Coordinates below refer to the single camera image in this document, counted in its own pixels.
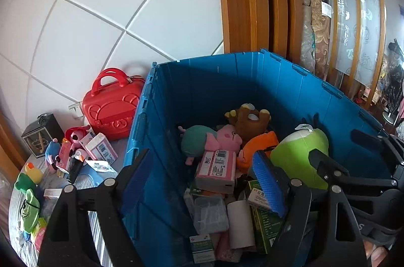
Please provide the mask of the person right hand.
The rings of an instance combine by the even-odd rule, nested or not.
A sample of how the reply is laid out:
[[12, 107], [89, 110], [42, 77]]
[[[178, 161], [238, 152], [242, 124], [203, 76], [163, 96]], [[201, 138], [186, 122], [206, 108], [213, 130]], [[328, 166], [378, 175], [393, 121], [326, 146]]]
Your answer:
[[371, 267], [377, 267], [388, 256], [385, 247], [377, 246], [367, 240], [363, 241], [366, 252], [366, 258]]

